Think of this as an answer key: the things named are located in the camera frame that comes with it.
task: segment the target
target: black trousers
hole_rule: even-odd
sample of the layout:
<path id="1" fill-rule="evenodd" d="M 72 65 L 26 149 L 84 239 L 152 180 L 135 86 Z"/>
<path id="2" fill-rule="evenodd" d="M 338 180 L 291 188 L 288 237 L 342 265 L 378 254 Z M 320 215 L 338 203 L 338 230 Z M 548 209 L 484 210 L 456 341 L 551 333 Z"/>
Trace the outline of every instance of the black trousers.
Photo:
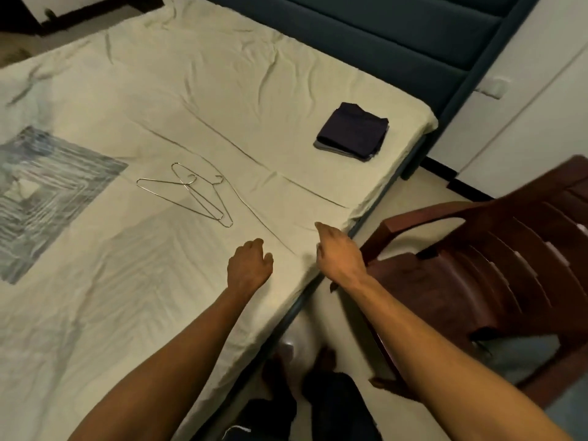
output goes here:
<path id="1" fill-rule="evenodd" d="M 302 385 L 312 405 L 313 441 L 382 441 L 362 395 L 344 373 L 313 371 Z M 296 417 L 296 400 L 290 391 L 273 400 L 252 399 L 241 411 L 236 426 L 249 436 L 287 440 Z"/>

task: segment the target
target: bed frame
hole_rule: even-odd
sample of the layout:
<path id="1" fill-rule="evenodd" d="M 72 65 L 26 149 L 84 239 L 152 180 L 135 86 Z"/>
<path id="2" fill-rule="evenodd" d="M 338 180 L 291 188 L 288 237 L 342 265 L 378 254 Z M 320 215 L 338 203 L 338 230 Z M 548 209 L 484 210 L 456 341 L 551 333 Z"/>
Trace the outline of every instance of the bed frame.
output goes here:
<path id="1" fill-rule="evenodd" d="M 355 236 L 389 186 L 408 179 L 457 114 L 538 0 L 209 0 L 296 38 L 428 104 L 439 127 L 423 136 L 361 218 Z M 260 367 L 322 277 L 313 280 L 193 440 Z"/>

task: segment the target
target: left arm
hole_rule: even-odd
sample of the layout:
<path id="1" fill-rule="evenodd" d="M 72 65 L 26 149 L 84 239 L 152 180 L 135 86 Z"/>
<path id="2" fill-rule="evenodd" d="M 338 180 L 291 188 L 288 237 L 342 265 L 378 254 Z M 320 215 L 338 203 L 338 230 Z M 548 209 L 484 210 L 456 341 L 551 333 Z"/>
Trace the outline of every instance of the left arm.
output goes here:
<path id="1" fill-rule="evenodd" d="M 263 240 L 237 248 L 228 286 L 181 333 L 124 377 L 84 418 L 70 441 L 169 440 L 198 398 L 237 318 L 272 274 Z"/>

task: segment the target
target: floor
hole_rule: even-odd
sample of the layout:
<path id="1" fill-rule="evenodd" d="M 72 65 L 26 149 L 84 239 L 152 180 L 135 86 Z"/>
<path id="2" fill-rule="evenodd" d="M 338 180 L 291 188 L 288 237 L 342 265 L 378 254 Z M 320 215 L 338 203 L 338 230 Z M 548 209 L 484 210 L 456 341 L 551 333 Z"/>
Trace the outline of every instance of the floor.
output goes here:
<path id="1" fill-rule="evenodd" d="M 22 36 L 0 32 L 0 67 L 48 51 L 78 38 L 113 26 L 140 11 L 125 6 L 103 16 L 45 37 Z M 419 169 L 409 181 L 397 181 L 381 204 L 372 213 L 355 240 L 363 243 L 378 223 L 409 210 L 451 200 L 463 200 L 445 188 L 446 182 Z M 461 220 L 452 219 L 427 224 L 409 231 L 391 244 L 383 256 L 404 251 L 419 251 L 455 227 Z M 447 436 L 421 404 L 373 388 L 368 380 L 377 374 L 389 375 L 388 368 L 369 334 L 355 304 L 344 293 L 331 294 L 324 281 L 305 309 L 296 317 L 283 337 L 280 349 L 289 359 L 287 373 L 290 386 L 298 400 L 298 415 L 292 426 L 293 441 L 311 439 L 310 406 L 301 397 L 299 385 L 319 347 L 327 343 L 337 350 L 338 371 L 349 374 L 356 382 L 367 407 L 385 440 L 446 441 Z M 532 371 L 557 347 L 550 338 L 525 341 L 496 341 L 489 344 L 492 356 L 488 364 L 514 381 Z M 259 374 L 246 385 L 238 398 L 216 421 L 206 440 L 217 440 L 250 398 L 268 397 Z M 588 408 L 588 375 L 572 387 L 551 408 L 548 415 L 576 440 L 588 440 L 588 420 L 583 416 Z"/>

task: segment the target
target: wire hanger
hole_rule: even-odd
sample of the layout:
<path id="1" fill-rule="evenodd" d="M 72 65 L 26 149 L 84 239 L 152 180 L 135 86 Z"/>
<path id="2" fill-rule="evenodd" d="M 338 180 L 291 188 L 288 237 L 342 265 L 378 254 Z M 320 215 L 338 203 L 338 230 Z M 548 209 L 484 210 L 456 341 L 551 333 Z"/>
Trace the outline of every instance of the wire hanger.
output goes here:
<path id="1" fill-rule="evenodd" d="M 182 179 L 182 177 L 176 171 L 176 166 L 183 167 L 184 169 L 186 169 L 187 171 L 189 171 L 190 174 L 188 175 L 188 177 L 190 179 L 191 178 L 193 178 L 193 179 L 190 180 L 190 181 L 188 181 L 188 182 L 184 182 L 184 180 Z M 186 167 L 183 164 L 180 164 L 179 162 L 174 162 L 171 165 L 171 169 L 172 169 L 173 174 L 179 179 L 179 182 L 178 181 L 164 181 L 164 180 L 161 180 L 161 179 L 151 179 L 151 178 L 138 178 L 137 181 L 136 181 L 136 185 L 137 185 L 137 187 L 140 187 L 141 189 L 146 190 L 147 192 L 152 193 L 155 196 L 158 196 L 158 197 L 160 197 L 162 199 L 165 199 L 166 201 L 169 201 L 170 203 L 173 203 L 176 206 L 183 207 L 184 209 L 190 210 L 191 212 L 197 213 L 197 214 L 202 215 L 202 216 L 204 216 L 206 218 L 210 218 L 211 220 L 218 221 L 221 225 L 223 225 L 226 228 L 230 228 L 233 225 L 233 219 L 231 218 L 231 214 L 229 213 L 229 210 L 224 205 L 224 202 L 223 202 L 220 194 L 217 191 L 217 185 L 222 184 L 222 182 L 224 181 L 224 176 L 223 175 L 215 175 L 215 177 L 217 178 L 217 181 L 216 182 L 212 182 L 212 181 L 209 181 L 208 179 L 202 177 L 201 175 L 197 174 L 194 170 L 189 169 L 188 167 Z M 221 203 L 221 205 L 222 205 L 222 207 L 224 209 L 224 212 L 221 209 L 219 209 L 218 207 L 216 207 L 212 202 L 210 202 L 210 200 L 206 199 L 206 197 L 204 197 L 204 195 L 202 195 L 202 193 L 198 192 L 196 189 L 194 189 L 194 187 L 192 187 L 192 185 L 198 179 L 202 179 L 203 181 L 207 182 L 208 184 L 210 184 L 212 186 L 212 190 L 214 190 L 215 194 L 217 195 L 217 198 L 220 201 L 220 203 Z M 195 210 L 195 209 L 193 209 L 191 207 L 184 206 L 183 204 L 180 204 L 180 203 L 178 203 L 176 201 L 173 201 L 173 200 L 171 200 L 169 198 L 166 198 L 165 196 L 162 196 L 159 193 L 155 193 L 154 191 L 149 190 L 147 187 L 143 187 L 140 184 L 141 181 L 143 181 L 143 182 L 144 181 L 147 181 L 147 182 L 159 182 L 159 183 L 164 183 L 164 184 L 173 184 L 173 185 L 177 185 L 177 186 L 184 186 L 184 188 L 188 191 L 188 193 L 196 200 L 196 202 L 198 204 L 200 204 L 200 206 L 208 214 L 199 212 L 198 210 Z M 206 202 L 207 204 L 209 204 L 209 206 L 211 206 L 212 209 L 215 209 L 216 212 L 217 212 L 217 214 L 214 214 L 208 207 L 206 207 L 203 204 L 203 202 L 202 202 L 201 199 L 204 202 Z M 229 217 L 229 220 L 231 220 L 231 224 L 229 224 L 229 225 L 226 225 L 226 224 L 224 224 L 221 221 L 224 218 L 224 215 L 225 214 Z"/>

